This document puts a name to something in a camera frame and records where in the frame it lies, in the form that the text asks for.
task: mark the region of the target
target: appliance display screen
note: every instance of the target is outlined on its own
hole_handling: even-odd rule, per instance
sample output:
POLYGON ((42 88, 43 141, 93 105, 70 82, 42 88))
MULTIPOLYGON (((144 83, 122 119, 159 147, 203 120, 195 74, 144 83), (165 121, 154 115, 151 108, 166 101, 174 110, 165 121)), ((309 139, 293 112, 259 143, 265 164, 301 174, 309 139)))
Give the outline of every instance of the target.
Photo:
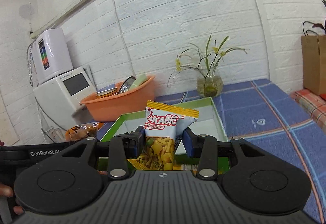
POLYGON ((82 73, 79 73, 69 79, 66 79, 65 81, 63 81, 63 84, 66 86, 71 96, 89 86, 82 73))
POLYGON ((48 63, 48 56, 46 54, 43 39, 41 39, 41 41, 39 41, 39 49, 40 49, 40 53, 41 53, 41 59, 42 59, 43 67, 44 67, 44 69, 47 69, 47 68, 50 67, 50 64, 48 63))

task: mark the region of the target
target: round black pad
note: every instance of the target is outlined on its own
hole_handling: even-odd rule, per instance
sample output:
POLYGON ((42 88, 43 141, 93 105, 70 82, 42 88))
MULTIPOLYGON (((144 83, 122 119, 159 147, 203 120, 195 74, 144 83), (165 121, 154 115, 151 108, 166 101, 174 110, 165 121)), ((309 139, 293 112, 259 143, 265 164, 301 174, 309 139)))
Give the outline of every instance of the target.
POLYGON ((48 171, 37 179, 37 185, 43 190, 49 192, 66 190, 74 183, 74 175, 64 170, 48 171))
POLYGON ((20 204, 41 214, 63 214, 85 207, 102 190, 101 175, 78 158, 48 159, 24 170, 14 191, 20 204))
POLYGON ((245 157, 223 175, 227 197, 260 214, 288 214, 303 209, 311 192, 307 175, 276 157, 245 157))
POLYGON ((256 188, 263 191, 278 191, 287 183, 287 177, 275 170, 260 170, 250 176, 250 182, 256 188))

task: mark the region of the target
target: human hand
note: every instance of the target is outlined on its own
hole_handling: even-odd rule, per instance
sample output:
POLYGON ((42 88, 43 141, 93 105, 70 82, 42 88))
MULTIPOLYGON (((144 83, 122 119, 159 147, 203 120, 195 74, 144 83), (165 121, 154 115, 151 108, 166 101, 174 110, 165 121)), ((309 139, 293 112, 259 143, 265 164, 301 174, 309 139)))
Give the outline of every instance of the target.
MULTIPOLYGON (((9 186, 0 183, 0 196, 13 197, 13 195, 14 191, 9 186)), ((21 215, 22 213, 24 213, 24 210, 21 206, 14 206, 14 212, 17 215, 21 215)))

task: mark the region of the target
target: brown paper bag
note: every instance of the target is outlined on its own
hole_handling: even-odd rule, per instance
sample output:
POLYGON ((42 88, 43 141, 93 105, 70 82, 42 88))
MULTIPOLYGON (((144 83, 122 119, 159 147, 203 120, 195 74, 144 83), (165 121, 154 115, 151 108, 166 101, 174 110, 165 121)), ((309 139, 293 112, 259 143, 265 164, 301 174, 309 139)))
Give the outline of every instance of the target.
POLYGON ((326 36, 301 36, 304 87, 326 94, 326 36))

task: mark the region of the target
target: green box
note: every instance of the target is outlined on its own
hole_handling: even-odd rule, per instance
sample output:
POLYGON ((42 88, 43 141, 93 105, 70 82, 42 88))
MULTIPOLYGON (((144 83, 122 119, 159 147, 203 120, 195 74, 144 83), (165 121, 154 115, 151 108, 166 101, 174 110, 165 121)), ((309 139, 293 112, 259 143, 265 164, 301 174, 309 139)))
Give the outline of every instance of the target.
MULTIPOLYGON (((199 110, 199 118, 192 123, 189 128, 196 134, 207 134, 214 136, 218 141, 228 141, 223 123, 216 110, 215 104, 211 97, 176 104, 183 108, 199 110)), ((135 131, 139 125, 145 123, 145 110, 121 115, 112 127, 106 132, 101 141, 109 141, 113 136, 135 131)), ((187 168, 195 168, 199 158, 191 159, 187 156, 182 141, 175 152, 175 162, 178 164, 189 165, 187 168)), ((107 160, 100 160, 101 168, 105 169, 107 160)), ((227 157, 218 158, 219 173, 229 169, 229 160, 227 157)))
MULTIPOLYGON (((199 110, 199 118, 189 128, 196 134, 207 134, 218 141, 228 141, 221 118, 211 97, 175 104, 182 108, 199 110)), ((145 123, 145 110, 121 115, 112 127, 106 132, 101 141, 109 141, 113 136, 135 131, 139 125, 145 123)), ((184 154, 185 148, 180 143, 176 155, 184 154)))

